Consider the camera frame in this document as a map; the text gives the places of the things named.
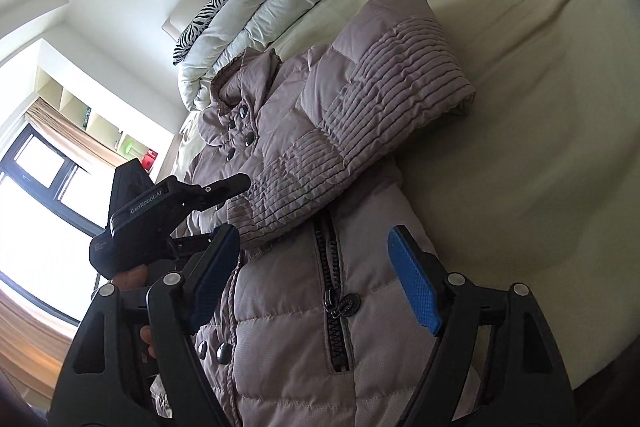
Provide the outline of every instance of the pillow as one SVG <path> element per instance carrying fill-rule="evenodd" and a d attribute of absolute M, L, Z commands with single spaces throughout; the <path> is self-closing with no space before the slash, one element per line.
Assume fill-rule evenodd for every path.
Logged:
<path fill-rule="evenodd" d="M 228 0 L 211 0 L 198 12 L 191 23 L 180 34 L 174 49 L 174 66 L 177 66 L 187 56 L 193 43 L 200 34 L 209 26 L 218 10 L 222 8 Z"/>
<path fill-rule="evenodd" d="M 245 48 L 264 51 L 269 44 L 320 1 L 266 0 L 255 11 L 238 36 L 222 51 L 209 72 L 216 73 Z M 216 25 L 216 22 L 212 22 L 209 25 L 209 31 L 214 30 Z"/>
<path fill-rule="evenodd" d="M 220 54 L 244 29 L 266 0 L 228 0 L 191 51 L 178 65 L 178 89 L 187 109 L 204 109 L 211 103 L 207 73 Z"/>

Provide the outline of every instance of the human hand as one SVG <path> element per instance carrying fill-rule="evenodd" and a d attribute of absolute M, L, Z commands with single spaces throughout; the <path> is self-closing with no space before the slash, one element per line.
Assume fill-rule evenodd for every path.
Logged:
<path fill-rule="evenodd" d="M 128 272 L 118 273 L 111 282 L 116 285 L 120 291 L 132 290 L 134 288 L 140 288 L 145 281 L 148 270 L 145 265 L 136 266 L 133 270 Z M 148 344 L 149 356 L 155 358 L 156 350 L 154 349 L 154 342 L 151 338 L 151 328 L 149 326 L 143 326 L 140 330 L 140 338 Z"/>

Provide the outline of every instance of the puffer jacket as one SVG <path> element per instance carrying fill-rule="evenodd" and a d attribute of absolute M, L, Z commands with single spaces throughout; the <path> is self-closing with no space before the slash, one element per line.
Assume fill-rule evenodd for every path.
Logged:
<path fill-rule="evenodd" d="M 473 97 L 426 0 L 372 0 L 331 46 L 283 64 L 247 50 L 213 79 L 199 122 L 207 146 L 186 180 L 245 172 L 252 187 L 195 212 L 188 229 L 226 221 L 241 233 L 239 266 L 195 339 L 233 425 L 395 425 L 434 339 L 386 236 L 406 225 L 434 249 L 388 154 Z M 477 386 L 471 371 L 458 414 Z M 159 382 L 154 395 L 170 413 Z"/>

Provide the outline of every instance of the curtain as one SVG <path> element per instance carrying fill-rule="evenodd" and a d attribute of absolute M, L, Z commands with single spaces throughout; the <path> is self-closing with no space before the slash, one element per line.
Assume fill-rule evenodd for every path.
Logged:
<path fill-rule="evenodd" d="M 75 333 L 71 325 L 55 328 L 52 317 L 0 285 L 0 367 L 15 380 L 47 399 Z"/>
<path fill-rule="evenodd" d="M 91 174 L 113 173 L 126 162 L 98 140 L 67 120 L 42 98 L 27 109 L 26 118 L 53 146 Z"/>

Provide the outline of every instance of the red object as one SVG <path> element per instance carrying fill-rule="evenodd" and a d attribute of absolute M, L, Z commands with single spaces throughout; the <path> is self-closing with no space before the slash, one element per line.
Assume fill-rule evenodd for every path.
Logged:
<path fill-rule="evenodd" d="M 156 158 L 158 158 L 158 153 L 149 149 L 146 152 L 145 157 L 140 160 L 140 163 L 142 163 L 142 168 L 145 169 L 145 171 L 149 172 L 154 164 L 154 161 L 156 161 Z"/>

